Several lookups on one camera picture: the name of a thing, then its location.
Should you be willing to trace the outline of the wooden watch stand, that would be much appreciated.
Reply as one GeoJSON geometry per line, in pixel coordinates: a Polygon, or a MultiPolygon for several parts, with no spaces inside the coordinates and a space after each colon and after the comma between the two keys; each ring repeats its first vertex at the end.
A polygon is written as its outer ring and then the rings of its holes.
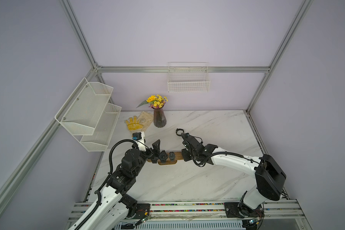
{"type": "Polygon", "coordinates": [[[161,163],[160,160],[158,160],[157,164],[158,165],[173,165],[173,164],[176,164],[177,161],[184,159],[181,151],[171,151],[171,152],[174,152],[176,155],[174,161],[170,161],[170,159],[168,158],[166,163],[161,163]]]}

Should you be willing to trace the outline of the black watch pair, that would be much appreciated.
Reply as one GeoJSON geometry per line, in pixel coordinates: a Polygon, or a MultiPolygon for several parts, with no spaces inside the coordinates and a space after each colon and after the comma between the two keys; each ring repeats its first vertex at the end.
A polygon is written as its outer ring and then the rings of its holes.
{"type": "Polygon", "coordinates": [[[175,131],[175,134],[178,136],[178,137],[182,137],[182,135],[184,135],[185,131],[181,128],[177,128],[176,131],[175,131]]]}

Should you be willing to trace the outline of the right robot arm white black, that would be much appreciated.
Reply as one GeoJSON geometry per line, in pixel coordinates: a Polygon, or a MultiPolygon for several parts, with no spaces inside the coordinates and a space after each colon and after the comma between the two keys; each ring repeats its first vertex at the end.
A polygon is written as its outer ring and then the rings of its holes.
{"type": "Polygon", "coordinates": [[[185,148],[182,154],[185,161],[192,160],[198,167],[206,164],[229,167],[255,179],[255,186],[243,194],[237,205],[241,213],[252,213],[267,200],[280,200],[287,176],[271,155],[246,156],[213,144],[205,146],[201,138],[185,133],[182,129],[177,129],[176,135],[183,139],[185,148]]]}

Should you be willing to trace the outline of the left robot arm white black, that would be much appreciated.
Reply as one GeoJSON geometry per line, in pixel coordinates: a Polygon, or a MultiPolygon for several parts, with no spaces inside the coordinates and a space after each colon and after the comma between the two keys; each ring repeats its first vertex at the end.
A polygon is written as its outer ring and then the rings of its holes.
{"type": "Polygon", "coordinates": [[[145,145],[145,140],[124,139],[117,142],[110,150],[110,172],[101,186],[94,192],[97,200],[73,224],[71,230],[113,230],[120,221],[127,216],[134,216],[137,210],[137,201],[127,194],[136,183],[148,159],[159,154],[160,141],[152,144],[152,148],[145,145]],[[113,168],[112,156],[114,150],[122,143],[132,143],[127,150],[121,164],[113,168]]]}

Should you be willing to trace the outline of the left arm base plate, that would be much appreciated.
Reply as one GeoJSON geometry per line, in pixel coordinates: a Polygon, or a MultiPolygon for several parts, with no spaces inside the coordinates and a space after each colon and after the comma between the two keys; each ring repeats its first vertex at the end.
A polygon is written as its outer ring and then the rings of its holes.
{"type": "Polygon", "coordinates": [[[138,203],[135,208],[135,213],[132,219],[142,219],[146,216],[146,213],[150,213],[150,206],[149,203],[138,203]]]}

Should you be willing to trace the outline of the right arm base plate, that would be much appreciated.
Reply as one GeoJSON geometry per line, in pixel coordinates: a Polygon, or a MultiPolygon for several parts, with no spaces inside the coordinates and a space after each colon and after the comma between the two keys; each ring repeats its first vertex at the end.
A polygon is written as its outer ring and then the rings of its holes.
{"type": "Polygon", "coordinates": [[[262,217],[263,209],[259,205],[257,208],[252,209],[241,202],[225,202],[224,209],[228,218],[249,218],[249,217],[262,217]]]}

